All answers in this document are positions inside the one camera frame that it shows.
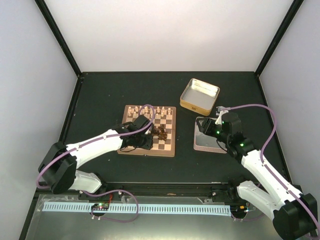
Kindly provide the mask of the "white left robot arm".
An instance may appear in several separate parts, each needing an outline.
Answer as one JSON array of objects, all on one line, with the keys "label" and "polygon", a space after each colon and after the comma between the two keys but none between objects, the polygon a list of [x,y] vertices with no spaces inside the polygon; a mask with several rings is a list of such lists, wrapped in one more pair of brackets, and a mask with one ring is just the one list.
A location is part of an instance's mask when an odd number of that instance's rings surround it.
[{"label": "white left robot arm", "polygon": [[53,194],[62,194],[68,190],[83,191],[95,199],[103,199],[108,188],[96,173],[80,171],[87,162],[109,152],[126,147],[150,150],[153,136],[148,130],[153,128],[152,120],[140,115],[134,121],[115,125],[106,132],[91,139],[63,144],[54,143],[38,168],[39,177],[44,185],[37,187],[50,189]]}]

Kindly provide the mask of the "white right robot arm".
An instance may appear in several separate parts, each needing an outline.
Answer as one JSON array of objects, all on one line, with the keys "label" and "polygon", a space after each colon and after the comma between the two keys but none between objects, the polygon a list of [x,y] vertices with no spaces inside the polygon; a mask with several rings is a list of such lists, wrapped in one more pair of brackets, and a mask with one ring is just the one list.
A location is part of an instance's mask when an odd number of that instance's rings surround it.
[{"label": "white right robot arm", "polygon": [[245,180],[227,189],[228,198],[253,204],[273,224],[283,240],[296,240],[320,229],[318,204],[312,194],[303,194],[288,182],[244,135],[238,115],[222,110],[217,119],[196,119],[198,130],[224,143],[226,152],[251,172],[261,184]]}]

